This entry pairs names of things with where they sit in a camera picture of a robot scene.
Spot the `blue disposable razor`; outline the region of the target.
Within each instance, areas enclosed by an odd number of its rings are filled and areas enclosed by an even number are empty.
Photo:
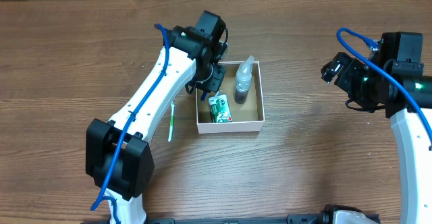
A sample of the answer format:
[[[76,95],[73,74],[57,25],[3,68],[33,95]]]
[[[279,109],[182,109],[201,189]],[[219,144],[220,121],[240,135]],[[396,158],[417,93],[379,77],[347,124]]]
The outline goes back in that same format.
[[[202,102],[204,102],[204,101],[206,100],[207,94],[208,94],[208,92],[206,92],[206,91],[203,91],[203,92],[202,92],[202,95],[201,95],[201,97],[200,97],[200,100],[201,100]]]

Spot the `green soap packet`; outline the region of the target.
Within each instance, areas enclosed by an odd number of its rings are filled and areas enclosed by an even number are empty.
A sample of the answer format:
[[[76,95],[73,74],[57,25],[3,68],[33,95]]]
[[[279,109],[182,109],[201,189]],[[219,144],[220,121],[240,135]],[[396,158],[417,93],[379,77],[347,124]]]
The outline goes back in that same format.
[[[209,97],[209,108],[213,123],[232,122],[232,114],[226,94],[219,91],[214,96]]]

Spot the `clear bottle with dark liquid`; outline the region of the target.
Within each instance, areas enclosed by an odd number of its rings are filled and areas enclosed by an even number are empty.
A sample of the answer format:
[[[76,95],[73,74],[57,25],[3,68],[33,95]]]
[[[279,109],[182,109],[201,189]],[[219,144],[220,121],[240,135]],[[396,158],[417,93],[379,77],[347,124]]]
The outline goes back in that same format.
[[[234,100],[238,104],[244,104],[246,102],[252,81],[253,62],[254,56],[250,55],[237,69]]]

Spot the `green white toothbrush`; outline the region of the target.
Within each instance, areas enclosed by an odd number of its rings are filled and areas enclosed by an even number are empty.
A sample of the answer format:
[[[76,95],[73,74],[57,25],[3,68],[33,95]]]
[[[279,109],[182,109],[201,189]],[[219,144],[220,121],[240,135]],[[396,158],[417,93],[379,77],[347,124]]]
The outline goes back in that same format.
[[[173,122],[174,122],[174,114],[175,114],[175,107],[176,107],[173,101],[171,102],[170,106],[171,106],[171,112],[170,112],[168,142],[171,142],[173,137]]]

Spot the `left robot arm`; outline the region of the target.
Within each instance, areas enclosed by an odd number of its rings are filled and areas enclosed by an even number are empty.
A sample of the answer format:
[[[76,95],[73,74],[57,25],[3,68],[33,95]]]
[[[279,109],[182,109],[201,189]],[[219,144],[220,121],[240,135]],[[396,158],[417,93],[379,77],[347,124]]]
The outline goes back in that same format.
[[[117,113],[86,131],[85,170],[100,188],[90,209],[108,202],[109,223],[145,223],[142,194],[155,169],[150,144],[159,122],[181,89],[217,92],[225,77],[218,62],[228,29],[220,16],[203,11],[194,26],[155,28],[163,48],[150,74]]]

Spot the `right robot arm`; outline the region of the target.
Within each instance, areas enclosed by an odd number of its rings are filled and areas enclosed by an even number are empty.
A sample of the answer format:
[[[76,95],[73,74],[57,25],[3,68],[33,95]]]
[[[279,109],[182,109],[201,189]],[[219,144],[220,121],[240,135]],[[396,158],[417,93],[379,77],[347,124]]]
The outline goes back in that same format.
[[[347,107],[385,110],[398,151],[400,222],[430,223],[431,77],[423,73],[423,35],[385,32],[373,40],[340,28],[336,36],[345,50],[322,67],[322,79],[347,93]]]

